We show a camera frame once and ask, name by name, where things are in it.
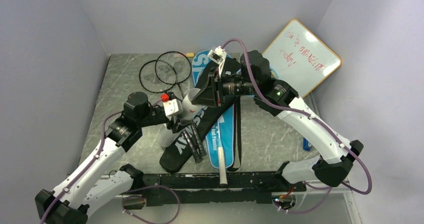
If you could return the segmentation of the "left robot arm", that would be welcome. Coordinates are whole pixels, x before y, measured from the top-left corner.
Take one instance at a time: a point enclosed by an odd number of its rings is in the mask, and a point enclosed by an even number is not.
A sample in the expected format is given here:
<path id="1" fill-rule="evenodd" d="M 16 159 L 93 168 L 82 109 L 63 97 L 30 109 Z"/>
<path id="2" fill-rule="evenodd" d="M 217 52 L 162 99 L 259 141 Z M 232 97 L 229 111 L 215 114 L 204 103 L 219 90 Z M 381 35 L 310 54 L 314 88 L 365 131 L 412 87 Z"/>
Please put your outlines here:
<path id="1" fill-rule="evenodd" d="M 99 143 L 90 155 L 53 190 L 42 189 L 35 197 L 42 224 L 85 224 L 89 217 L 115 196 L 137 194 L 146 187 L 144 173 L 125 164 L 108 179 L 105 171 L 142 137 L 145 127 L 165 124 L 175 131 L 181 101 L 163 94 L 155 103 L 141 91 L 131 93 L 123 110 L 106 117 Z"/>

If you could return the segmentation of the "black racket cover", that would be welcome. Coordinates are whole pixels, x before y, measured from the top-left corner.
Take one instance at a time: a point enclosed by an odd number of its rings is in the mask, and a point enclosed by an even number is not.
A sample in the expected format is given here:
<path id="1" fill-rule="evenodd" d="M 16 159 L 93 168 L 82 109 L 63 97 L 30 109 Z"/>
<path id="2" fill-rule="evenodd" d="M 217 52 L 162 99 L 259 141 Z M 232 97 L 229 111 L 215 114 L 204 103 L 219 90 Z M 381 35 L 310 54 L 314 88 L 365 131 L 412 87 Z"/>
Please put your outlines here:
<path id="1" fill-rule="evenodd" d="M 172 54 L 171 57 L 161 57 L 160 60 L 165 61 L 187 61 L 188 66 L 191 68 L 190 61 L 187 57 L 177 57 L 176 54 Z M 234 104 L 235 99 L 231 98 L 228 103 L 221 107 L 202 107 L 199 112 L 192 119 L 197 127 L 197 132 L 199 134 L 199 138 L 201 141 L 205 140 L 206 134 L 211 129 L 211 125 L 213 125 L 218 118 L 225 112 L 232 104 Z M 168 132 L 172 132 L 171 130 L 163 127 L 160 132 L 166 130 Z M 159 165 L 168 173 L 174 174 L 181 170 L 184 164 L 188 161 L 188 159 L 192 156 L 190 148 L 187 145 L 187 142 L 183 139 L 182 135 L 178 133 L 173 133 L 174 140 L 172 144 L 163 148 L 164 152 L 159 160 Z"/>

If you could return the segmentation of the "white shuttlecock tube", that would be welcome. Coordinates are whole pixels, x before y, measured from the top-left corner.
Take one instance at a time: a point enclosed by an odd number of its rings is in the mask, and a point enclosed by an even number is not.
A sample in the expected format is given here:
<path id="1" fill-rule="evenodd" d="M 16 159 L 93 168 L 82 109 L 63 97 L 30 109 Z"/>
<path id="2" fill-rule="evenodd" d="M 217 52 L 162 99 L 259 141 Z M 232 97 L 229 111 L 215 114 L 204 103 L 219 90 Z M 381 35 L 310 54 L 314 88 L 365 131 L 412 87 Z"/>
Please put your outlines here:
<path id="1" fill-rule="evenodd" d="M 199 92 L 199 88 L 192 88 L 186 93 L 181 102 L 182 111 L 177 115 L 178 118 L 185 121 L 190 121 L 200 111 L 202 108 L 201 105 L 192 104 L 192 100 Z"/>

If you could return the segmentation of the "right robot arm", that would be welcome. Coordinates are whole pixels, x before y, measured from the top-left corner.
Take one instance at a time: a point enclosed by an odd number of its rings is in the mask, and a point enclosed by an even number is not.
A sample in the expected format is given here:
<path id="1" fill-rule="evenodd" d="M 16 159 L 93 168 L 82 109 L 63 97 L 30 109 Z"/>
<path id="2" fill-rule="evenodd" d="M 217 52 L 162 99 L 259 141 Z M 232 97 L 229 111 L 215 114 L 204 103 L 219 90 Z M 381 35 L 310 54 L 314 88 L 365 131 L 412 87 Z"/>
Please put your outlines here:
<path id="1" fill-rule="evenodd" d="M 258 51 L 234 59 L 216 47 L 206 56 L 209 62 L 193 104 L 219 108 L 236 97 L 253 96 L 256 105 L 290 125 L 318 151 L 316 157 L 283 163 L 274 179 L 278 190 L 285 192 L 295 183 L 312 180 L 329 187 L 345 184 L 363 150 L 360 141 L 349 140 L 330 128 L 292 86 L 272 75 L 269 61 Z"/>

